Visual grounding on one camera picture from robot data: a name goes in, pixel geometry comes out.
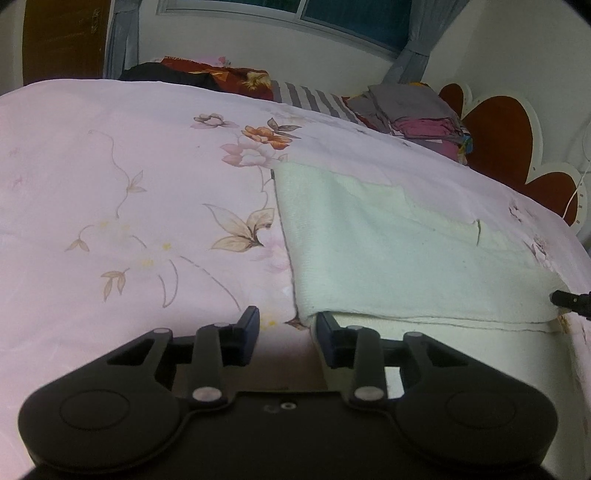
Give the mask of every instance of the white towel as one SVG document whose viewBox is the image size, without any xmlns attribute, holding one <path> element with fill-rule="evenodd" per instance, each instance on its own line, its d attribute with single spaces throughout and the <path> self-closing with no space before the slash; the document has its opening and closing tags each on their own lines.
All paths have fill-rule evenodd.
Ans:
<svg viewBox="0 0 591 480">
<path fill-rule="evenodd" d="M 330 310 L 387 319 L 548 330 L 566 289 L 531 252 L 484 223 L 425 210 L 398 187 L 315 167 L 275 168 L 300 318 Z"/>
</svg>

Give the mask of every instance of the gray curtain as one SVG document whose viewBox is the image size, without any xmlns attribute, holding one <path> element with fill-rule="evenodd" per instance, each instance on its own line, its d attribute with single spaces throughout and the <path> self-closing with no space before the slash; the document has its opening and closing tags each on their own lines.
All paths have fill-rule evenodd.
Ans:
<svg viewBox="0 0 591 480">
<path fill-rule="evenodd" d="M 468 0 L 413 0 L 408 43 L 382 83 L 420 82 L 431 51 L 467 3 Z"/>
<path fill-rule="evenodd" d="M 115 0 L 107 42 L 104 78 L 118 79 L 123 70 L 138 64 L 141 2 L 142 0 Z"/>
</svg>

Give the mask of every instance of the window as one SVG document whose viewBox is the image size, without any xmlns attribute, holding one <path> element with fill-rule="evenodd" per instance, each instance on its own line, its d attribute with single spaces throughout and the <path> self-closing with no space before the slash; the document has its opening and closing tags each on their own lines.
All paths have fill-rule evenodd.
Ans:
<svg viewBox="0 0 591 480">
<path fill-rule="evenodd" d="M 287 22 L 356 43 L 401 51 L 412 0 L 160 0 L 160 12 L 199 10 Z"/>
</svg>

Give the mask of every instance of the red heart decoration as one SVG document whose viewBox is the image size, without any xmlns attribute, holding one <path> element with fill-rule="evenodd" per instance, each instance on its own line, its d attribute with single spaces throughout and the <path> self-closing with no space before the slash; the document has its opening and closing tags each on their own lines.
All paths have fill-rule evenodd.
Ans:
<svg viewBox="0 0 591 480">
<path fill-rule="evenodd" d="M 439 96 L 462 117 L 467 102 L 460 85 L 446 85 Z M 571 175 L 562 171 L 550 171 L 527 182 L 530 170 L 535 172 L 535 167 L 531 167 L 534 133 L 530 116 L 519 100 L 508 95 L 491 96 L 477 102 L 462 118 L 462 122 L 473 139 L 473 151 L 466 156 L 472 170 L 563 215 L 576 184 Z M 577 200 L 575 198 L 569 204 L 564 218 L 569 225 L 576 221 Z"/>
</svg>

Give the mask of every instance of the pink floral bedsheet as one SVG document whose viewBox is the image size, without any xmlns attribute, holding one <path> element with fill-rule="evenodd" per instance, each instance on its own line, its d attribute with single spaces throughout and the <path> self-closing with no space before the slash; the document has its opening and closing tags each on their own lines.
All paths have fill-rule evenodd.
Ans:
<svg viewBox="0 0 591 480">
<path fill-rule="evenodd" d="M 401 139 L 189 86 L 34 84 L 0 98 L 0 479 L 31 467 L 16 426 L 28 394 L 155 327 L 192 335 L 257 305 L 239 387 L 323 387 L 294 307 L 271 173 L 282 161 L 402 185 L 591 290 L 591 261 L 555 214 Z M 591 330 L 573 314 L 561 322 L 591 399 Z"/>
</svg>

